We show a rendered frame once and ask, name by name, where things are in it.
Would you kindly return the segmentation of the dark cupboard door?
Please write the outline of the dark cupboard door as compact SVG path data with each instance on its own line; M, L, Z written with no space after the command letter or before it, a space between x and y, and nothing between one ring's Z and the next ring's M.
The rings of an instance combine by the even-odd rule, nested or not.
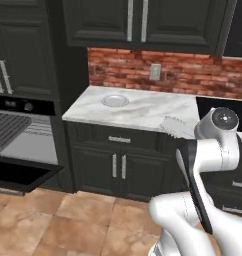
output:
M63 0L67 38L127 41L128 0Z
M167 176L171 158L132 152L123 155L126 155L126 179L122 179L121 164L122 196L148 202L152 197L159 195L163 191L164 179Z
M228 0L149 0L145 44L164 51L212 54Z
M76 185L79 190L116 196L118 194L118 158L117 177L112 176L112 156L116 152L93 147L78 146L73 151L73 168Z
M0 60L5 60L13 94L0 67L1 95L55 98L55 70L46 0L0 0Z

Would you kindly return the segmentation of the black oven door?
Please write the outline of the black oven door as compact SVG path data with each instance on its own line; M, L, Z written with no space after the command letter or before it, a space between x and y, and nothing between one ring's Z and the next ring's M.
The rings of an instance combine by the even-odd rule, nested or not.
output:
M62 169L60 165L0 157L0 193L24 196Z

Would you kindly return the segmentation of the black built-in oven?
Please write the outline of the black built-in oven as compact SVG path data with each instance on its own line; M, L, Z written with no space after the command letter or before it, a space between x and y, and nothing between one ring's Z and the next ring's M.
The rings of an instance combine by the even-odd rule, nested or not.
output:
M25 103L33 110L25 111ZM0 157L59 165L52 131L54 103L0 96Z

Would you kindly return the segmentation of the grey wall outlet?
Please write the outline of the grey wall outlet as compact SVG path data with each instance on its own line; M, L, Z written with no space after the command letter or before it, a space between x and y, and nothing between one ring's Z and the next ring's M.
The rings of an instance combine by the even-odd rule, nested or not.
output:
M153 81L159 81L161 75L161 65L157 63L152 63L150 66L149 79Z

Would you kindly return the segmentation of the dark drawer front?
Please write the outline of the dark drawer front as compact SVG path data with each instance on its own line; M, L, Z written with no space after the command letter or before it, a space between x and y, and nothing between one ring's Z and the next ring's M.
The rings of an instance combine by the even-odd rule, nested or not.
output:
M125 145L145 150L162 151L168 136L164 133L69 122L68 129L72 142ZM109 141L109 136L131 138L131 143Z

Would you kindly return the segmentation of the black hob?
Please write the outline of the black hob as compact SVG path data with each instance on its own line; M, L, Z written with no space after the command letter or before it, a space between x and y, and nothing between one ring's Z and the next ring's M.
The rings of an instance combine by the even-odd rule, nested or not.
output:
M239 117L238 131L242 132L242 101L197 96L196 103L200 119L202 119L212 107L227 107L233 110Z

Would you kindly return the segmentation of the grey round plate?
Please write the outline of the grey round plate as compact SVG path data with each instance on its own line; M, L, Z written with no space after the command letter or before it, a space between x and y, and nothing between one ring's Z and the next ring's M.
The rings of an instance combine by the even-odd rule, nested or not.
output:
M105 96L101 102L108 107L123 107L129 103L129 100L122 95L108 95Z

